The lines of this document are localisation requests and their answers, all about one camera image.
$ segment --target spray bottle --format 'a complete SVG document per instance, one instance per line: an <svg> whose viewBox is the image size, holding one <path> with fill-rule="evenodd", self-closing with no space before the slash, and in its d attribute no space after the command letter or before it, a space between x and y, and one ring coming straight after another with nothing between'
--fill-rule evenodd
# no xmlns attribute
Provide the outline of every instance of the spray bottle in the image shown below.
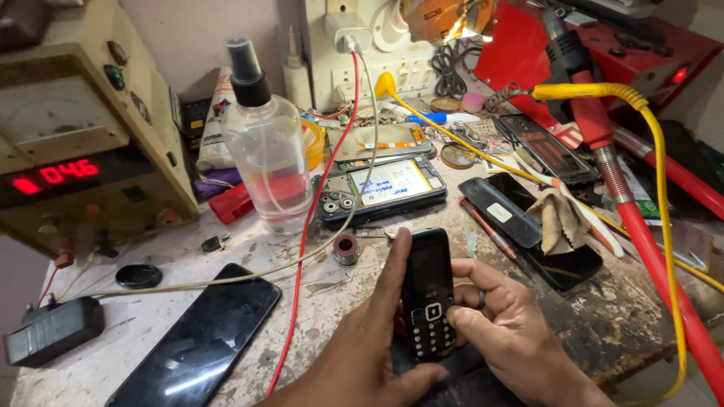
<svg viewBox="0 0 724 407"><path fill-rule="evenodd" d="M272 95L249 38L227 42L236 102L222 118L222 137L254 207L274 233L304 227L313 199L296 107Z"/></svg>

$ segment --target workbench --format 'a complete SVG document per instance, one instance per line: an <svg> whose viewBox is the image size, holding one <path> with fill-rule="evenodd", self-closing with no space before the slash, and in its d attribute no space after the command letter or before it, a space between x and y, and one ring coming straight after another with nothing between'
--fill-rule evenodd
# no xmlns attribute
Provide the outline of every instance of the workbench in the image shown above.
<svg viewBox="0 0 724 407"><path fill-rule="evenodd" d="M480 82L468 82L468 87L470 91L492 94ZM503 110L516 112L511 105L507 106ZM402 226L410 230L443 226L450 238L452 256L465 257L463 211L459 205L462 195L457 186L471 177L486 177L487 172L481 164L457 170L447 167L439 158L432 163L447 183L447 203L370 225L384 226L391 232ZM538 195L536 185L527 180L522 183ZM270 253L281 263L298 257L300 236L272 235L264 229L255 212L227 227L209 210L208 204L200 208L199 222L118 248L120 255L115 260L105 259L100 266L86 272L70 294L120 289L114 275L127 264L156 265L164 273L161 284L169 285L211 280L228 263L260 272L274 266ZM632 256L616 259L597 241L589 239L589 245L602 256L603 267L567 293L557 293L539 275L529 279L472 217L467 213L464 216L471 232L479 236L477 258L529 288L566 353L599 385L613 386L645 366L675 354L671 316L647 271ZM715 249L710 276L724 282L724 260L720 252L724 247L724 227L721 224L706 227L715 235L715 246L719 248ZM217 235L230 238L225 250L202 254L201 243ZM319 221L314 222L307 252L331 235ZM306 371L341 318L374 289L389 246L384 238L359 242L361 255L353 267L341 267L335 262L331 246L304 264L295 336L277 388ZM624 246L635 253L630 243ZM51 291L64 289L77 270L78 265L60 270ZM263 398L286 338L295 273L296 268L289 267L265 277L283 290L282 299L210 406L249 406ZM724 322L724 296L684 272L680 271L678 278L709 328ZM102 406L200 292L201 289L195 289L101 300L106 317L103 334L43 369L21 369L11 406ZM489 370L481 368L438 389L446 400L443 404L467 405L467 400L477 400L479 405L480 397L489 394L485 392L491 378Z"/></svg>

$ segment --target solder wire spool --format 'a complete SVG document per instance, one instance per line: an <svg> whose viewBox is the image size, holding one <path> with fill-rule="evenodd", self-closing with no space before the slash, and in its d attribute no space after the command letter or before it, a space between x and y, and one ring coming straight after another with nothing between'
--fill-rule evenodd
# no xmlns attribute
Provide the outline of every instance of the solder wire spool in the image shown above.
<svg viewBox="0 0 724 407"><path fill-rule="evenodd" d="M334 248L332 249L332 257L334 260L343 266L352 266L357 262L360 256L360 248L352 235L340 235L334 241Z"/></svg>

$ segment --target black power adapter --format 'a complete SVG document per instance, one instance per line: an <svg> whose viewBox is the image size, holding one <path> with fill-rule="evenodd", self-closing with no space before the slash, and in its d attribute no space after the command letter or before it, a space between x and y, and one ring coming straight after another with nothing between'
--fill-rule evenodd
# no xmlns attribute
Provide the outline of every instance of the black power adapter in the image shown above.
<svg viewBox="0 0 724 407"><path fill-rule="evenodd" d="M97 337L104 327L103 307L91 297L29 308L22 326L3 336L7 364L41 367Z"/></svg>

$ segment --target yellow hose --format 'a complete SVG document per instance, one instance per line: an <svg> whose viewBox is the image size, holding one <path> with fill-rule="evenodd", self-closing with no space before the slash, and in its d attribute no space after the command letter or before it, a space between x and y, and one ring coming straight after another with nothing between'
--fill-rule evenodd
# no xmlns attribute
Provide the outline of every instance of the yellow hose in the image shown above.
<svg viewBox="0 0 724 407"><path fill-rule="evenodd" d="M374 87L375 95L379 98L382 96L390 95L393 97L402 107L406 108L410 112L413 112L414 114L417 114L417 117L425 121L428 125L431 125L433 128L438 129L439 131L445 133L449 138L452 138L453 140L457 141L459 144L462 144L465 146L468 150L474 152L475 154L482 157L485 161L489 161L495 165L497 165L500 168L505 169L506 171L510 171L513 174L520 175L523 178L526 178L527 180L531 180L537 184L540 183L538 181L538 178L535 178L533 175L530 175L527 172L520 171L519 169L515 169L513 167L510 167L508 165L503 164L502 162L492 158L491 156L485 154L484 152L478 150L477 148L471 146L469 143L466 143L463 139L459 138L458 136L452 134L451 132L447 131L443 127L437 125L436 123L432 122L430 119L425 117L422 113L418 112L417 110L413 109L409 104L405 103L402 99L397 97L397 92L395 91L395 79L392 77L392 74L389 72L383 72L382 75L379 76L379 79L377 79L377 84Z"/></svg>
<svg viewBox="0 0 724 407"><path fill-rule="evenodd" d="M617 96L627 101L633 108L641 112L644 119L651 127L656 145L656 182L659 196L659 211L661 213L662 232L664 236L664 258L666 259L666 274L671 294L671 314L674 319L674 330L676 332L676 347L679 357L679 370L676 382L669 391L652 402L672 398L683 386L686 380L686 338L684 337L681 310L678 306L676 290L676 273L674 272L674 254L671 237L671 223L669 220L669 203L666 193L666 147L664 133L661 130L658 120L651 112L649 103L639 92L627 85L620 83L587 83L587 84L561 84L561 85L538 85L533 88L531 96L537 100L568 99L586 97Z"/></svg>

